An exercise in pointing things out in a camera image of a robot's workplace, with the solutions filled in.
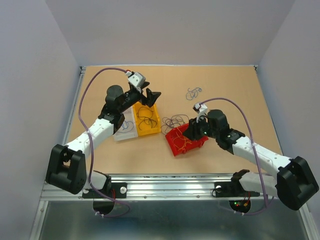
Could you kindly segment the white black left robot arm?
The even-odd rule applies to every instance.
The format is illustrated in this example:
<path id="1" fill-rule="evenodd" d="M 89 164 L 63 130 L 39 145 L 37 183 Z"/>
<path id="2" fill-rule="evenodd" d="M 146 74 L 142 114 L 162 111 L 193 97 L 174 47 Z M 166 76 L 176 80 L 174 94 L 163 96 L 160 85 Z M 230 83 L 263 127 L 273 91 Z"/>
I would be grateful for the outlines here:
<path id="1" fill-rule="evenodd" d="M 137 90 L 131 86 L 126 92 L 119 85 L 112 85 L 106 91 L 105 104 L 100 115 L 90 127 L 66 145 L 55 145 L 50 153 L 45 181 L 71 194 L 78 194 L 83 189 L 91 189 L 94 180 L 94 191 L 100 197 L 111 193 L 111 184 L 107 175 L 100 173 L 93 177 L 87 172 L 86 160 L 94 156 L 94 150 L 107 138 L 114 135 L 122 126 L 124 111 L 139 102 L 152 107 L 161 93 L 146 89 Z"/>

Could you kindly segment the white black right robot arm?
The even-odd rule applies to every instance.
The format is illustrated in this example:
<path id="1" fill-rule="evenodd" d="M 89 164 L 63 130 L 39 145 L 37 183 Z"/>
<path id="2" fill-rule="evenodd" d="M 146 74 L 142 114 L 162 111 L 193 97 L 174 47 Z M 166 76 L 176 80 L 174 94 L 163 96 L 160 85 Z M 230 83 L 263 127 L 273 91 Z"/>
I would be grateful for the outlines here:
<path id="1" fill-rule="evenodd" d="M 182 134 L 193 142 L 203 137 L 215 139 L 221 149 L 265 171 L 262 174 L 247 169 L 235 172 L 229 181 L 217 185 L 213 192 L 216 198 L 261 193 L 267 198 L 276 197 L 286 207 L 297 211 L 320 189 L 304 158 L 279 155 L 254 143 L 244 133 L 231 128 L 226 115 L 219 109 L 191 118 Z"/>

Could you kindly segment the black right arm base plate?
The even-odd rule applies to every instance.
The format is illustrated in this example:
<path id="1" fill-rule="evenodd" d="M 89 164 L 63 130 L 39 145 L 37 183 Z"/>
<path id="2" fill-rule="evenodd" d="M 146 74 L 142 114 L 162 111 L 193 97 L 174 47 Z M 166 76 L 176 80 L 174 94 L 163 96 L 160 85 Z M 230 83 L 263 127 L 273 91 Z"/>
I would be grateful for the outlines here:
<path id="1" fill-rule="evenodd" d="M 215 198 L 244 198 L 259 197 L 260 193 L 245 191 L 240 183 L 232 181 L 218 181 L 214 183 L 211 195 Z"/>

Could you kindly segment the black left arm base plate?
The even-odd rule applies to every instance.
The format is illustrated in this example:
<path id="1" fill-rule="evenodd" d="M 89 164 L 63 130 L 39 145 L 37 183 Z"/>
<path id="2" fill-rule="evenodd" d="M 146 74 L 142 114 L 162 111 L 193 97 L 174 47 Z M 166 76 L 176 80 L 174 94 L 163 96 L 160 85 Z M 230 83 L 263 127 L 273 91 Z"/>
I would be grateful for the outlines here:
<path id="1" fill-rule="evenodd" d="M 127 186 L 126 182 L 112 182 L 110 186 L 106 186 L 99 190 L 102 194 L 116 199 L 125 199 L 127 197 Z M 89 189 L 88 193 L 82 193 L 83 199 L 102 199 L 99 193 L 93 189 Z"/>

